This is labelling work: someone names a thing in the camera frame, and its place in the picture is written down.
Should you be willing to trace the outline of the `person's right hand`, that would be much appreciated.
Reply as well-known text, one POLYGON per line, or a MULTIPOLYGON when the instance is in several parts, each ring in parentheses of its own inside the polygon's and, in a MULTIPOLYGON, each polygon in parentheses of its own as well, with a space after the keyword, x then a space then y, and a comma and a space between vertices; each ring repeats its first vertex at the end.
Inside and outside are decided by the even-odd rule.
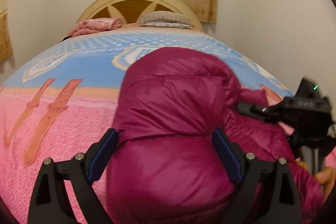
POLYGON ((292 165, 298 186, 299 198, 305 206, 319 205, 327 201, 335 185, 335 168, 324 167, 314 175, 309 174, 307 164, 298 161, 292 165))

